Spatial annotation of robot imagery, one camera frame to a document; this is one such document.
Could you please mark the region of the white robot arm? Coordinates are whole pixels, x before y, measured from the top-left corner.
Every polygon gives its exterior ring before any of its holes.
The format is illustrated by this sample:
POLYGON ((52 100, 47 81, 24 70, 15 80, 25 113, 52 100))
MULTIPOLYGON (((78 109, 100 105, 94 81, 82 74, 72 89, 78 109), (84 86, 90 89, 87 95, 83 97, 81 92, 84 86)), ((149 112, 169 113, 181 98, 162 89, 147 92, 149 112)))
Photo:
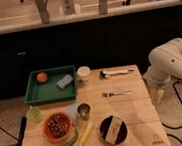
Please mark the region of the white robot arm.
POLYGON ((148 60, 150 66, 142 76, 153 105, 161 102, 162 87, 171 77, 182 80, 182 38, 174 38, 151 50, 148 60))

